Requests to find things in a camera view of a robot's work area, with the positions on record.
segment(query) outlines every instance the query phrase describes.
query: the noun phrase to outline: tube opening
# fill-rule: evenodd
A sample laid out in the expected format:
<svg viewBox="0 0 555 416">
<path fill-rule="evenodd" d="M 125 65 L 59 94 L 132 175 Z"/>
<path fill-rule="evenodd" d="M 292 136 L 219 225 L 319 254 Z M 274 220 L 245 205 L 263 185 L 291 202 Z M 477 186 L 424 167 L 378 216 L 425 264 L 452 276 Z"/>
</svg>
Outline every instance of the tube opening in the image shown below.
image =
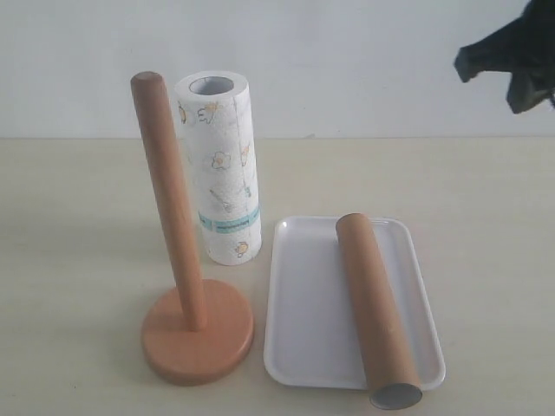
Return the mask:
<svg viewBox="0 0 555 416">
<path fill-rule="evenodd" d="M 206 76 L 193 81 L 189 89 L 198 95 L 223 94 L 233 89 L 233 81 L 224 76 Z"/>
<path fill-rule="evenodd" d="M 422 398 L 422 390 L 407 383 L 392 384 L 379 389 L 370 402 L 382 410 L 401 410 L 414 406 Z"/>
</svg>

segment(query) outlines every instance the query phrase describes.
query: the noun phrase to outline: rectangular tray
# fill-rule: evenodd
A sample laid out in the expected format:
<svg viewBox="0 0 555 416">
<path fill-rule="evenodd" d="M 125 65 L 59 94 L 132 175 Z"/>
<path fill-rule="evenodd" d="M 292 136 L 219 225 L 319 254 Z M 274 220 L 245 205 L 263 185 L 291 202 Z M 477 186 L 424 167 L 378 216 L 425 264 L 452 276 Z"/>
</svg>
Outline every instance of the rectangular tray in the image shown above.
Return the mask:
<svg viewBox="0 0 555 416">
<path fill-rule="evenodd" d="M 334 217 L 290 217 L 276 226 L 264 365 L 296 387 L 366 389 Z M 438 387 L 445 362 L 408 228 L 372 218 L 423 390 Z"/>
</svg>

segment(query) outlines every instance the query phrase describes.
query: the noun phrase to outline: round wooden base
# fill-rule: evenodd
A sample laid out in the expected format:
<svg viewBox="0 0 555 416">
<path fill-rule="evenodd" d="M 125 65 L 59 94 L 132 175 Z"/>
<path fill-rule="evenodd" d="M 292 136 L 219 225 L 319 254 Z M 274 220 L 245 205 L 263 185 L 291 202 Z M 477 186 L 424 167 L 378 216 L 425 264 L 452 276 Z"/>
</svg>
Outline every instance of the round wooden base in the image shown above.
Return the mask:
<svg viewBox="0 0 555 416">
<path fill-rule="evenodd" d="M 208 325 L 187 331 L 177 289 L 148 311 L 141 330 L 144 354 L 162 378 L 196 386 L 229 374 L 247 355 L 254 320 L 247 300 L 229 284 L 204 280 Z"/>
</svg>

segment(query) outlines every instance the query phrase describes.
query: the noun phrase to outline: beige table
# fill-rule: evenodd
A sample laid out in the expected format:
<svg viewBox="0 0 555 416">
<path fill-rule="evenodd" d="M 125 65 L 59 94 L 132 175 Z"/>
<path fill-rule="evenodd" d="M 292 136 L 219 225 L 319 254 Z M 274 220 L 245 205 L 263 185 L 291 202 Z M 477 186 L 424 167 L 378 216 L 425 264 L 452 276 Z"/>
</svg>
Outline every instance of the beige table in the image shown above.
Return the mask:
<svg viewBox="0 0 555 416">
<path fill-rule="evenodd" d="M 0 414 L 377 414 L 262 362 L 274 224 L 364 211 L 412 231 L 447 378 L 403 414 L 555 414 L 555 140 L 259 140 L 264 247 L 206 276 L 251 300 L 243 365 L 173 387 L 139 328 L 172 285 L 139 140 L 0 141 Z"/>
</svg>

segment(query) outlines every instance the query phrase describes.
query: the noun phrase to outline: black object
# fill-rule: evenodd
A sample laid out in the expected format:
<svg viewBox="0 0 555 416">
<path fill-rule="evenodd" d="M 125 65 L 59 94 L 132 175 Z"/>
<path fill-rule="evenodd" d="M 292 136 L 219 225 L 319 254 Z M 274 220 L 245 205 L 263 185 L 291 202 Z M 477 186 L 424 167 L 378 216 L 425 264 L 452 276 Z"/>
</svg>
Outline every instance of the black object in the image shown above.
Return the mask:
<svg viewBox="0 0 555 416">
<path fill-rule="evenodd" d="M 484 71 L 512 73 L 506 100 L 515 114 L 545 99 L 555 107 L 555 0 L 532 0 L 521 17 L 461 48 L 454 66 L 463 82 Z"/>
</svg>

